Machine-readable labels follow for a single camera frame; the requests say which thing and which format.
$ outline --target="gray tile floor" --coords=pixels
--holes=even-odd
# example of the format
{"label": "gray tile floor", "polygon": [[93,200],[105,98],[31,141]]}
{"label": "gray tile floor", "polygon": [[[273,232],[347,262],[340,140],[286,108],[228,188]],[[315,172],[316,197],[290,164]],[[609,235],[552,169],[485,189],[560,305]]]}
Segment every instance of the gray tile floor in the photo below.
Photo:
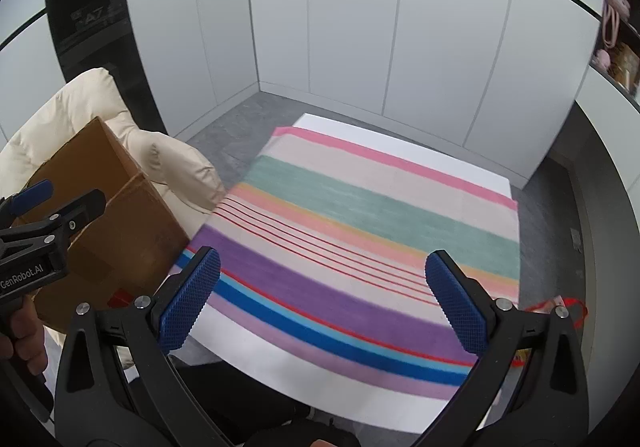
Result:
{"label": "gray tile floor", "polygon": [[[191,138],[189,144],[211,161],[226,188],[230,188],[244,176],[273,130],[277,126],[290,126],[304,113],[340,120],[411,142],[350,117],[259,92],[215,120]],[[520,217],[520,307],[556,295],[584,300],[584,258],[574,249],[571,232],[575,229],[582,240],[580,222],[566,169],[551,159],[543,160],[524,189],[513,188],[513,197],[518,201]],[[188,358],[188,363],[214,360],[207,357],[208,353],[193,345],[181,352],[185,360]],[[516,373],[511,373],[505,381],[502,398],[492,410],[490,422],[504,409],[517,380],[515,376]],[[316,415],[316,419],[324,422],[329,417],[322,412]],[[417,437],[339,417],[334,419],[338,427],[356,433],[363,447],[404,447],[411,445]]]}

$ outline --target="pink stripe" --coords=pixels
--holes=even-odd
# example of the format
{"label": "pink stripe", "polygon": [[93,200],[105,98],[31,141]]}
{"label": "pink stripe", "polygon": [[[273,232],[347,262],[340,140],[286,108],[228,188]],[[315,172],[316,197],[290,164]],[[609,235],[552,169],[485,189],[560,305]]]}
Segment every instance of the pink stripe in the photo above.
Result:
{"label": "pink stripe", "polygon": [[407,395],[438,398],[440,400],[450,400],[458,390],[453,385],[410,379],[343,359],[274,328],[229,303],[216,293],[211,294],[207,303],[222,315],[242,326],[242,328],[258,335],[258,337],[263,338],[281,350],[350,379]]}
{"label": "pink stripe", "polygon": [[294,135],[296,137],[304,138],[310,142],[315,142],[316,144],[322,144],[329,148],[348,151],[351,154],[355,154],[369,160],[375,160],[376,162],[380,162],[387,166],[393,166],[398,169],[424,176],[425,178],[430,178],[431,180],[465,191],[473,196],[477,196],[478,198],[483,198],[485,200],[504,205],[512,210],[517,210],[518,208],[518,203],[515,200],[492,191],[491,189],[481,187],[475,183],[468,182],[467,180],[462,180],[462,178],[457,178],[450,174],[443,173],[442,171],[431,169],[430,167],[420,166],[419,164],[415,164],[414,162],[410,162],[404,158],[398,158],[397,156],[382,153],[382,151],[376,151],[359,144],[354,144],[353,142],[347,142],[340,138],[330,137],[329,135],[323,135],[311,130],[294,127],[276,128],[273,132],[273,136],[279,137],[281,135]]}

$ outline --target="blue gripper pad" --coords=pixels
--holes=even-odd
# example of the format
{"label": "blue gripper pad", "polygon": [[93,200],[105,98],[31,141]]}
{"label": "blue gripper pad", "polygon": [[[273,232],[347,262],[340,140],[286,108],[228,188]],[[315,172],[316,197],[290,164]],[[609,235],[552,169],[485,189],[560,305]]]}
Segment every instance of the blue gripper pad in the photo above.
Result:
{"label": "blue gripper pad", "polygon": [[49,180],[42,180],[14,195],[11,200],[11,212],[14,216],[22,216],[47,201],[52,195],[53,184]]}
{"label": "blue gripper pad", "polygon": [[427,284],[462,347],[469,353],[482,355],[488,346],[486,319],[453,273],[452,267],[457,266],[447,263],[437,252],[429,254],[424,265]]}
{"label": "blue gripper pad", "polygon": [[[204,254],[194,255],[182,272],[175,274],[176,276],[186,274],[187,278],[182,281],[174,298],[166,305],[159,318],[158,345],[165,355],[184,344],[194,322],[220,279],[220,256],[215,249],[209,249],[209,247],[207,249],[207,251],[201,249]],[[189,274],[187,270],[192,269],[193,271]]]}

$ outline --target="cardboard box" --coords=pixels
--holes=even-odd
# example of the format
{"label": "cardboard box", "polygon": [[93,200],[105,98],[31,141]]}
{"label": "cardboard box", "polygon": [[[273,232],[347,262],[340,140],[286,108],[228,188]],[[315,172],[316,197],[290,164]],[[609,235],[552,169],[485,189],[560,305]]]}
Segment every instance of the cardboard box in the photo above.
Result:
{"label": "cardboard box", "polygon": [[42,321],[65,332],[76,306],[126,305],[153,295],[188,243],[158,191],[100,119],[89,122],[33,174],[28,185],[49,179],[52,198],[21,219],[46,218],[85,192],[107,198],[104,214],[75,236],[68,249],[68,275],[36,294]]}

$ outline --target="cream puffer jacket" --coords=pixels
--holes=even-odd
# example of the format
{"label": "cream puffer jacket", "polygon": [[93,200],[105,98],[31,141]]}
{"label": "cream puffer jacket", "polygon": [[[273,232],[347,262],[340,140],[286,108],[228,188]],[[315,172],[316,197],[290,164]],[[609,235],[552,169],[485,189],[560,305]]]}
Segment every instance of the cream puffer jacket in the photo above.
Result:
{"label": "cream puffer jacket", "polygon": [[[218,173],[188,144],[140,130],[104,68],[78,75],[11,137],[0,151],[0,196],[19,192],[36,169],[94,117],[109,126],[193,237],[225,195]],[[62,345],[64,335],[47,330]],[[120,357],[125,366],[130,364],[126,351]]]}

